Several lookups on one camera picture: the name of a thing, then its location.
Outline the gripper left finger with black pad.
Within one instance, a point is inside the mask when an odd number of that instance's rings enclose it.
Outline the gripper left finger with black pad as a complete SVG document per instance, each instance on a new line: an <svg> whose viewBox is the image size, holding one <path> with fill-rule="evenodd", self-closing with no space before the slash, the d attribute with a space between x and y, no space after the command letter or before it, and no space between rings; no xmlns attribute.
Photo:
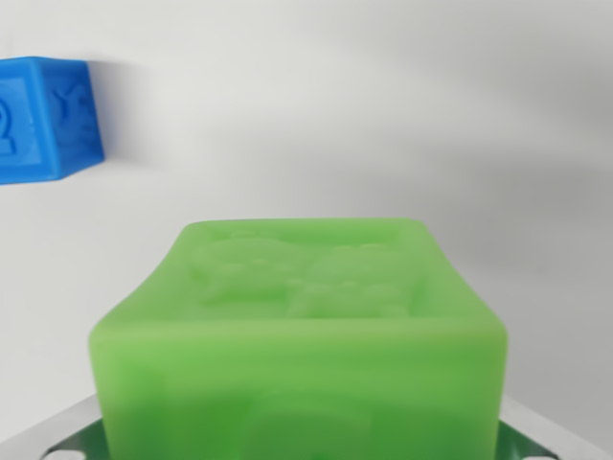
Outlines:
<svg viewBox="0 0 613 460"><path fill-rule="evenodd" d="M96 394L2 442L1 458L44 459L61 450L110 458Z"/></svg>

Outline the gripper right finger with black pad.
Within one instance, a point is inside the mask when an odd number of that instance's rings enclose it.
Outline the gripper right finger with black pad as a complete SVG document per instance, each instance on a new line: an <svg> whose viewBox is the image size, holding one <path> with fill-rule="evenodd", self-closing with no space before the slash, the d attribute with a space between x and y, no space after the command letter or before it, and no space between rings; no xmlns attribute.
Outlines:
<svg viewBox="0 0 613 460"><path fill-rule="evenodd" d="M612 455L505 395L496 458L611 459Z"/></svg>

